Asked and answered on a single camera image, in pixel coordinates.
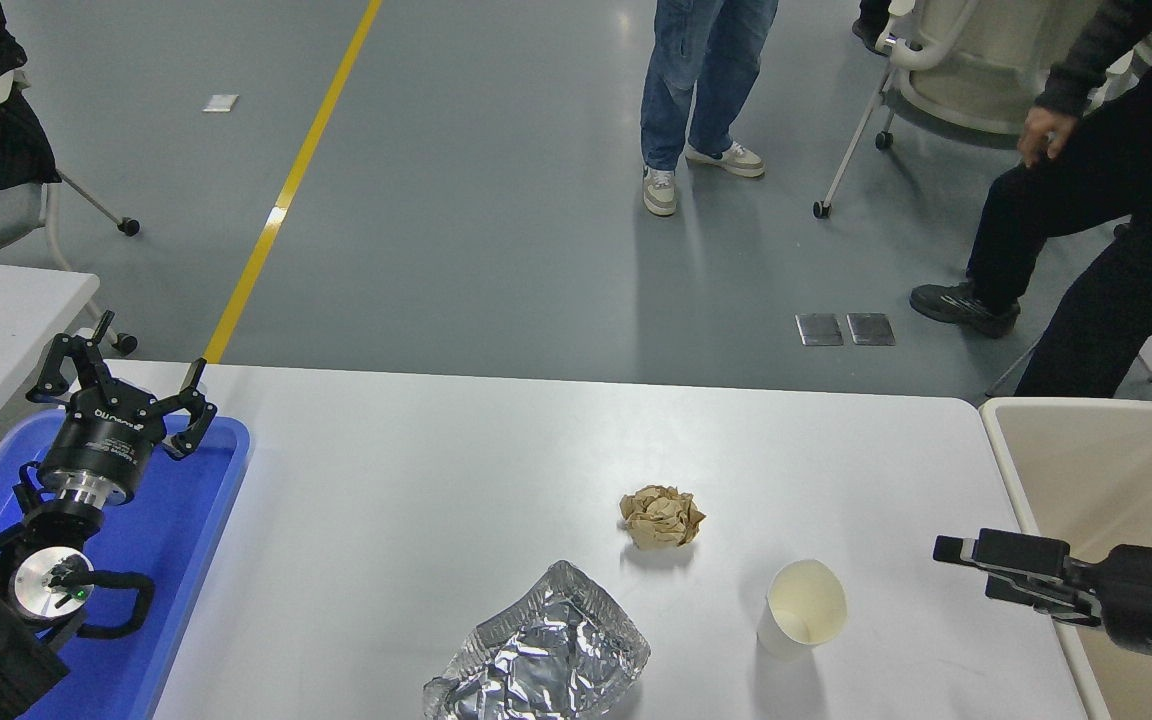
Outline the person's left hand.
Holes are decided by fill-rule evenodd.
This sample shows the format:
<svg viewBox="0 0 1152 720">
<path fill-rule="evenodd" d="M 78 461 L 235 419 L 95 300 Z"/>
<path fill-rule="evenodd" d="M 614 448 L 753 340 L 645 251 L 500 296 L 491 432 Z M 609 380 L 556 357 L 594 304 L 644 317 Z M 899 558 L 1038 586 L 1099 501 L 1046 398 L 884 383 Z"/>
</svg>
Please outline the person's left hand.
<svg viewBox="0 0 1152 720">
<path fill-rule="evenodd" d="M 1028 109 L 1018 137 L 1020 162 L 1025 168 L 1056 159 L 1068 145 L 1079 118 L 1034 105 Z"/>
</svg>

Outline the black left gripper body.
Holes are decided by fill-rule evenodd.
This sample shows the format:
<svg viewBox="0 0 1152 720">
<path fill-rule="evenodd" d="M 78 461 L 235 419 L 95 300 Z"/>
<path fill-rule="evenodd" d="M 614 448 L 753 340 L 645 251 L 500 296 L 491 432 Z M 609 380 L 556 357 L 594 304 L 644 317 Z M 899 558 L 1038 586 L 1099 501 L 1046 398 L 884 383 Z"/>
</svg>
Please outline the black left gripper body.
<svg viewBox="0 0 1152 720">
<path fill-rule="evenodd" d="M 58 495 L 65 480 L 88 475 L 109 482 L 113 497 L 136 497 L 147 460 L 166 438 L 161 416 L 138 411 L 129 401 L 109 407 L 94 392 L 73 393 L 55 441 L 38 467 L 41 487 Z"/>
</svg>

